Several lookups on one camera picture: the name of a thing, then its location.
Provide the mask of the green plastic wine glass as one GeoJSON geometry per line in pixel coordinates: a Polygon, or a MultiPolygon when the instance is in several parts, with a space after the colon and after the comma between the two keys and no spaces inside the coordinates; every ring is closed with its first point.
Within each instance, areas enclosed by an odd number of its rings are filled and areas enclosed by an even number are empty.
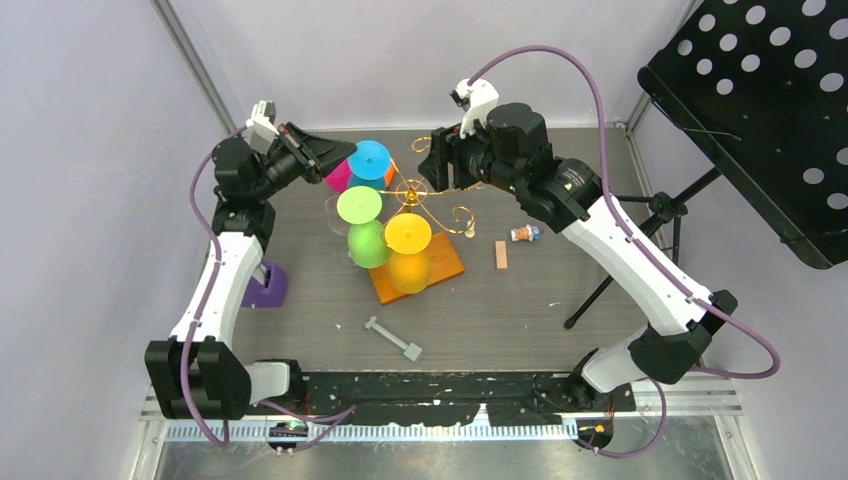
{"type": "Polygon", "coordinates": [[[381,194],[367,186],[349,188],[337,203],[339,216],[350,225],[347,233],[350,257],[364,269],[381,267],[389,257],[382,236],[383,224],[378,219],[382,208],[381,194]]]}

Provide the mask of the gold wire wine glass rack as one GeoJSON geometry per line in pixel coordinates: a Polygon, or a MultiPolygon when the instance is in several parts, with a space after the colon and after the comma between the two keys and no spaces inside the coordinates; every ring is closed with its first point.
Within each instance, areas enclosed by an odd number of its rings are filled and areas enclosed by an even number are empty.
{"type": "Polygon", "coordinates": [[[456,225],[447,226],[428,208],[439,194],[423,178],[405,177],[394,160],[384,176],[393,182],[381,191],[395,199],[398,209],[383,223],[381,238],[388,248],[387,261],[368,271],[381,305],[416,295],[465,272],[449,237],[475,234],[475,216],[466,206],[455,206],[456,225]]]}

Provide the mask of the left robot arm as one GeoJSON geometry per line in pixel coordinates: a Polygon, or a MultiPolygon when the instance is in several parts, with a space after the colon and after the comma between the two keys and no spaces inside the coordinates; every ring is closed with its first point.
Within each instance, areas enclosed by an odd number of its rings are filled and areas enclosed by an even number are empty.
{"type": "Polygon", "coordinates": [[[165,340],[151,341],[144,363],[164,417],[239,420],[268,399],[280,412],[298,412],[307,398],[295,360],[244,365],[232,351],[243,307],[281,306],[288,279],[265,260],[276,211],[273,195],[297,179],[318,184],[356,150],[348,141],[312,135],[292,123],[271,130],[266,146],[247,128],[215,145],[217,204],[201,226],[208,259],[183,317],[165,340]]]}

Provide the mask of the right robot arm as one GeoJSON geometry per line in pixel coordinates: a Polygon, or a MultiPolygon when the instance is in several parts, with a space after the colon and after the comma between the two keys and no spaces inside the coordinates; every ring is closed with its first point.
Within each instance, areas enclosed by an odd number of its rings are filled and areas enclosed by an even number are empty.
{"type": "Polygon", "coordinates": [[[710,307],[730,313],[734,298],[686,278],[616,198],[604,198],[591,167],[555,155],[539,113],[509,103],[475,122],[471,134],[449,126],[430,137],[418,171],[435,191],[482,182],[513,195],[530,217],[598,262],[646,315],[634,335],[578,363],[566,382],[577,406],[596,410],[623,384],[650,378],[673,385],[693,370],[723,323],[710,307]]]}

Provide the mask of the orange plastic wine glass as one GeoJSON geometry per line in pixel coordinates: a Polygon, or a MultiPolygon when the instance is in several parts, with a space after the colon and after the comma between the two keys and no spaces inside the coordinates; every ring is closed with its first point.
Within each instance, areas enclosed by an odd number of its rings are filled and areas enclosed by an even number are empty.
{"type": "Polygon", "coordinates": [[[424,290],[431,278],[429,222],[418,214],[398,214],[388,221],[383,236],[391,250],[388,266],[393,287],[409,295],[424,290]]]}

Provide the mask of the blue plastic wine glass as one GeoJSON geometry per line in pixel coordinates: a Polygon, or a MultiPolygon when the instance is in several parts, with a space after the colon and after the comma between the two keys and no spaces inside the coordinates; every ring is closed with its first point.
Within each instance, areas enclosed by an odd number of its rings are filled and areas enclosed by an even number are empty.
{"type": "Polygon", "coordinates": [[[386,175],[392,162],[389,150],[380,142],[360,140],[356,143],[356,150],[347,158],[347,164],[351,171],[349,188],[364,186],[375,190],[385,189],[386,175]]]}

